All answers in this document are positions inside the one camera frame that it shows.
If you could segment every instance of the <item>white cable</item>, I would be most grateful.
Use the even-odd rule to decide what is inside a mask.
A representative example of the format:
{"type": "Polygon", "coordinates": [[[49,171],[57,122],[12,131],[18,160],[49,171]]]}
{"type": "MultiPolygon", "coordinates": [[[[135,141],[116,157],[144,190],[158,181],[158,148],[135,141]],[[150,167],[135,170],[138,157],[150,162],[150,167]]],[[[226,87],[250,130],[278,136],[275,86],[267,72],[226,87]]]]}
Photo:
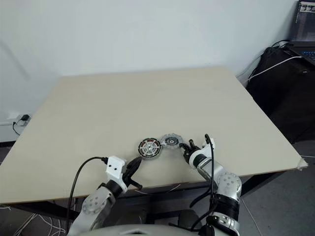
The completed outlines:
{"type": "Polygon", "coordinates": [[[48,222],[48,221],[46,221],[41,215],[38,215],[46,224],[48,224],[48,225],[50,225],[51,226],[51,224],[48,222]]]}
{"type": "Polygon", "coordinates": [[[60,223],[60,220],[58,220],[58,224],[59,224],[59,234],[58,234],[58,236],[60,236],[60,232],[61,232],[61,223],[60,223]]]}
{"type": "Polygon", "coordinates": [[[50,236],[54,236],[54,235],[56,235],[56,234],[60,234],[60,232],[61,231],[57,231],[57,232],[54,232],[52,235],[50,235],[50,236]]]}
{"type": "Polygon", "coordinates": [[[315,158],[315,156],[304,156],[304,155],[301,155],[301,156],[303,156],[303,157],[312,157],[312,158],[315,158]]]}
{"type": "Polygon", "coordinates": [[[135,190],[135,192],[142,193],[142,194],[145,194],[145,195],[153,195],[153,194],[150,194],[150,193],[141,192],[141,191],[139,191],[139,190],[135,190]]]}
{"type": "MultiPolygon", "coordinates": [[[[179,186],[181,186],[181,184],[178,184],[175,188],[172,188],[171,190],[168,190],[167,193],[173,191],[174,189],[178,188],[179,186]]],[[[142,193],[142,194],[145,194],[145,195],[154,195],[152,193],[144,193],[144,192],[141,192],[139,190],[135,190],[135,192],[142,193]]]]}
{"type": "MultiPolygon", "coordinates": [[[[286,44],[287,44],[287,43],[284,43],[283,45],[280,45],[279,48],[282,48],[282,47],[285,46],[286,44]]],[[[251,67],[251,65],[252,65],[255,61],[257,61],[257,59],[260,58],[262,55],[264,55],[264,53],[262,53],[262,54],[260,54],[258,57],[256,57],[256,58],[243,70],[243,72],[242,72],[241,74],[238,74],[238,75],[236,76],[236,78],[240,77],[241,75],[244,75],[244,74],[249,70],[249,68],[251,67]]]]}
{"type": "Polygon", "coordinates": [[[251,79],[254,78],[255,76],[260,75],[260,74],[262,74],[262,73],[265,73],[266,71],[268,71],[268,70],[270,70],[270,69],[272,69],[272,68],[274,68],[274,67],[276,67],[276,66],[278,66],[278,65],[280,65],[280,64],[282,64],[282,63],[285,63],[285,62],[288,61],[288,60],[292,60],[292,59],[294,59],[294,58],[302,58],[302,57],[291,57],[291,58],[288,58],[288,59],[286,59],[286,60],[283,60],[283,61],[279,62],[278,64],[275,64],[275,65],[269,67],[268,69],[265,69],[264,71],[261,71],[261,72],[259,72],[258,74],[255,74],[255,75],[251,76],[248,80],[251,80],[251,79]]]}
{"type": "Polygon", "coordinates": [[[177,185],[175,188],[172,188],[171,190],[169,190],[169,191],[167,191],[167,192],[169,193],[169,192],[171,192],[171,191],[177,189],[179,186],[181,186],[181,184],[177,185]]]}
{"type": "Polygon", "coordinates": [[[259,232],[260,236],[262,236],[262,233],[261,233],[261,231],[260,231],[260,229],[259,229],[259,227],[258,227],[258,225],[257,225],[257,223],[256,223],[256,221],[255,221],[255,219],[254,219],[254,217],[252,216],[252,214],[251,214],[250,210],[249,210],[249,209],[248,209],[248,207],[246,206],[246,204],[245,204],[245,202],[244,202],[244,199],[242,199],[242,202],[243,202],[243,204],[244,204],[244,206],[245,206],[246,210],[247,210],[247,211],[248,211],[248,213],[250,214],[250,216],[251,216],[251,218],[252,218],[252,220],[253,220],[254,224],[256,225],[256,228],[257,228],[257,230],[258,230],[258,232],[259,232]]]}
{"type": "Polygon", "coordinates": [[[0,209],[9,209],[9,210],[11,210],[11,207],[10,206],[0,207],[0,209]]]}
{"type": "Polygon", "coordinates": [[[13,236],[19,236],[22,230],[33,220],[37,217],[37,214],[33,213],[30,215],[26,221],[17,229],[17,231],[13,234],[13,236]]]}
{"type": "Polygon", "coordinates": [[[50,235],[51,231],[53,230],[53,226],[54,226],[53,219],[51,217],[49,217],[49,219],[50,219],[51,226],[50,226],[50,231],[48,233],[48,236],[50,235]]]}

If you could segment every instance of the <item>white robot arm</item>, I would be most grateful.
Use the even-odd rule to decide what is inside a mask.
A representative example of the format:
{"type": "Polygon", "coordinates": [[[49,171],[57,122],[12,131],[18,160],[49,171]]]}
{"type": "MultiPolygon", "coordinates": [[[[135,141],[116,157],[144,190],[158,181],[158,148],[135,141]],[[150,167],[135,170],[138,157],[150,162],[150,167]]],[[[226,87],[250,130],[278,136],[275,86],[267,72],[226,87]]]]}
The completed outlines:
{"type": "Polygon", "coordinates": [[[193,140],[189,145],[180,144],[184,149],[184,158],[189,165],[197,169],[206,179],[212,180],[216,185],[216,192],[213,194],[212,212],[207,218],[207,224],[216,227],[229,235],[239,236],[240,224],[238,223],[240,194],[242,182],[238,176],[227,171],[218,162],[213,161],[215,143],[213,139],[205,135],[206,143],[203,148],[195,146],[193,140]]]}
{"type": "Polygon", "coordinates": [[[78,236],[84,232],[103,227],[116,198],[128,190],[130,184],[138,189],[142,186],[131,179],[138,170],[141,157],[128,163],[116,156],[110,156],[107,161],[106,174],[108,182],[102,183],[98,189],[83,202],[81,212],[75,219],[68,232],[68,236],[78,236]]]}

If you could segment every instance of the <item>computer monitor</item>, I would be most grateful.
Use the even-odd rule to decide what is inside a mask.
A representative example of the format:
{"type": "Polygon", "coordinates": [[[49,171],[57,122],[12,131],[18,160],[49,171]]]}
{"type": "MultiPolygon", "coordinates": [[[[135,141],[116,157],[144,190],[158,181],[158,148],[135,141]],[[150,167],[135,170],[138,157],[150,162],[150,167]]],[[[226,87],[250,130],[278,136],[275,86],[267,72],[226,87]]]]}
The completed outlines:
{"type": "Polygon", "coordinates": [[[315,0],[300,0],[290,31],[292,42],[315,42],[315,0]]]}

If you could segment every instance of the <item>metal gear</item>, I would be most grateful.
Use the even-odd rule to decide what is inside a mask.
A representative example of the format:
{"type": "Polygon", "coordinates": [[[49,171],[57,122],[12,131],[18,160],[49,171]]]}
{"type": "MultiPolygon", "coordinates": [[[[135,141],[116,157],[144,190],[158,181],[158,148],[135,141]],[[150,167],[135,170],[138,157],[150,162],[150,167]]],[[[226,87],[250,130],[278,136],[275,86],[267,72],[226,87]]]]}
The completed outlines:
{"type": "Polygon", "coordinates": [[[161,138],[161,145],[167,149],[177,149],[179,148],[179,144],[182,142],[182,137],[177,134],[165,134],[161,138]]]}
{"type": "Polygon", "coordinates": [[[138,147],[138,152],[145,160],[155,159],[161,151],[161,143],[154,138],[144,139],[138,147]]]}

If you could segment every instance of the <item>table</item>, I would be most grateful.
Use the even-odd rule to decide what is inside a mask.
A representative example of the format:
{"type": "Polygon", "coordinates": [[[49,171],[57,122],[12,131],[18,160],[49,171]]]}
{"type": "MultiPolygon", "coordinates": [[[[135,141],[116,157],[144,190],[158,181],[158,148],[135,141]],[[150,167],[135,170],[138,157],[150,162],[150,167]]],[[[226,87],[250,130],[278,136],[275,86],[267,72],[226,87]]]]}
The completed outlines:
{"type": "MultiPolygon", "coordinates": [[[[243,185],[243,193],[274,173],[307,166],[224,67],[72,76],[61,79],[0,166],[0,203],[62,218],[64,208],[52,209],[47,200],[69,197],[83,161],[111,155],[131,160],[144,138],[168,133],[197,145],[208,133],[216,142],[215,159],[226,169],[260,174],[243,185]]],[[[154,188],[203,178],[179,150],[163,150],[141,163],[134,180],[154,188]]],[[[89,162],[74,196],[89,195],[102,182],[105,166],[89,162]]]]}

